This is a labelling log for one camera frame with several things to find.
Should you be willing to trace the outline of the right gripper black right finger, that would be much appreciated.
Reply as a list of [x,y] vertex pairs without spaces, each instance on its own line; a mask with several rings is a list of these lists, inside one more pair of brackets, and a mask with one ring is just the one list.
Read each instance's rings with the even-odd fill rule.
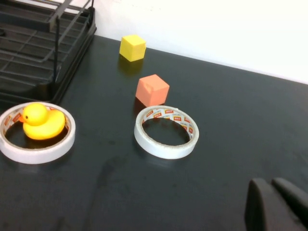
[[272,185],[299,218],[308,217],[308,193],[283,178],[274,178]]

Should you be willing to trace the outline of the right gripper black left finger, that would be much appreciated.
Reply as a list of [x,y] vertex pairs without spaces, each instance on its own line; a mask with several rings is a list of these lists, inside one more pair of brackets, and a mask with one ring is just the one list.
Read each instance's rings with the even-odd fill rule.
[[305,231],[306,218],[299,218],[272,183],[251,179],[245,213],[247,231]]

